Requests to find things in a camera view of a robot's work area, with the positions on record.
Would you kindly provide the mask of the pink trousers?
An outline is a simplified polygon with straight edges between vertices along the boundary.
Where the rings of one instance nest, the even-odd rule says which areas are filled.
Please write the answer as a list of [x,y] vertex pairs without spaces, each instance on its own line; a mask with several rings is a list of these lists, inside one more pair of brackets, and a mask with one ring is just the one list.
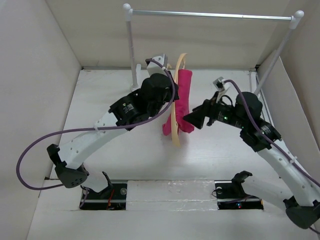
[[195,127],[183,120],[183,117],[190,113],[189,97],[193,72],[188,69],[178,70],[178,95],[179,100],[175,100],[175,117],[178,124],[178,130],[191,133]]

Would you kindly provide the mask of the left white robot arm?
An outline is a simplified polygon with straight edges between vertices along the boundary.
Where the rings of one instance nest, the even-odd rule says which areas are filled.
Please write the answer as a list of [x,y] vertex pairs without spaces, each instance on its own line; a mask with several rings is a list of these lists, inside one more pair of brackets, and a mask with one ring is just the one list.
[[84,162],[111,140],[159,117],[162,107],[178,98],[178,86],[170,72],[150,74],[139,89],[113,103],[93,129],[63,145],[48,146],[47,153],[62,185],[67,189],[81,186],[107,198],[113,189],[109,176],[106,172],[102,177],[90,174]]

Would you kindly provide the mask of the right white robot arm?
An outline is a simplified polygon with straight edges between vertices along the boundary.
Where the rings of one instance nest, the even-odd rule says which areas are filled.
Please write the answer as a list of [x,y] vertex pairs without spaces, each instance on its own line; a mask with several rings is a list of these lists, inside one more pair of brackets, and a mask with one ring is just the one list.
[[234,105],[218,100],[218,94],[206,99],[183,119],[197,129],[215,121],[239,128],[240,138],[262,157],[287,185],[287,189],[260,181],[248,171],[231,179],[231,191],[240,199],[253,195],[285,211],[299,228],[308,229],[320,218],[320,188],[313,183],[302,167],[288,154],[289,150],[279,132],[261,118],[263,104],[251,92],[241,92]]

